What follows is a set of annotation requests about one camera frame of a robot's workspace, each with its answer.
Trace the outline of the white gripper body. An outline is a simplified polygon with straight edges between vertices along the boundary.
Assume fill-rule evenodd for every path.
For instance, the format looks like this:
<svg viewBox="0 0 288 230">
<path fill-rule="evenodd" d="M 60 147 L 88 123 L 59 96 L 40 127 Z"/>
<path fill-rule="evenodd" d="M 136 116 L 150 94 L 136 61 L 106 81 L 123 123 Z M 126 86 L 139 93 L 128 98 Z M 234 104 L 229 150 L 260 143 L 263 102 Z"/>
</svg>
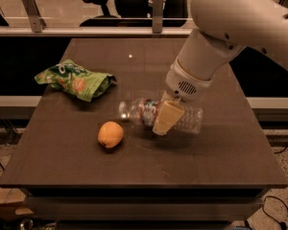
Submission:
<svg viewBox="0 0 288 230">
<path fill-rule="evenodd" d="M 188 74 L 176 59 L 171 65 L 165 79 L 165 91 L 175 99 L 184 102 L 198 100 L 212 80 L 199 80 Z"/>
</svg>

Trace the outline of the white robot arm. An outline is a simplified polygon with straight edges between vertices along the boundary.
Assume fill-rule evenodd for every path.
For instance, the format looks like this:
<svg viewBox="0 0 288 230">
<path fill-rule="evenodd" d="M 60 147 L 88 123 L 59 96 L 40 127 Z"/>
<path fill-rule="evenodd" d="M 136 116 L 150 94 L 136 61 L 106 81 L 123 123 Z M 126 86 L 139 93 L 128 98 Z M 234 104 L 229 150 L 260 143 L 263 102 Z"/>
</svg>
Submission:
<svg viewBox="0 0 288 230">
<path fill-rule="evenodd" d="M 288 71 L 288 9 L 273 0 L 192 0 L 196 28 L 167 73 L 153 132 L 166 134 L 184 114 L 184 101 L 199 99 L 218 69 L 246 47 Z"/>
</svg>

